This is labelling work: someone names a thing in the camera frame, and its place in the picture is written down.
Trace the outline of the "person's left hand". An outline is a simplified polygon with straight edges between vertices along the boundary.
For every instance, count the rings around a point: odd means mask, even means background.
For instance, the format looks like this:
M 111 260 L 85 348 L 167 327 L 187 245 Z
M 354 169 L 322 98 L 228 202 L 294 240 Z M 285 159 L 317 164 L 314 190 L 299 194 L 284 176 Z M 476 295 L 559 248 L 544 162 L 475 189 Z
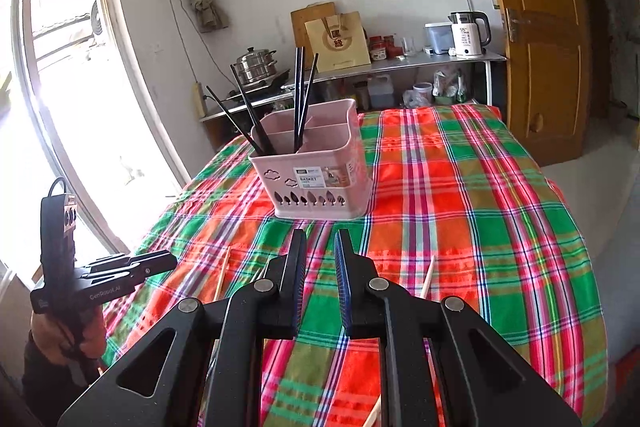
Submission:
M 39 351 L 55 365 L 66 365 L 69 358 L 65 352 L 74 344 L 73 334 L 67 326 L 55 317 L 47 314 L 35 314 L 30 317 L 30 332 Z M 91 320 L 85 326 L 84 340 L 80 350 L 88 359 L 98 359 L 106 349 L 106 328 L 101 307 L 92 311 Z

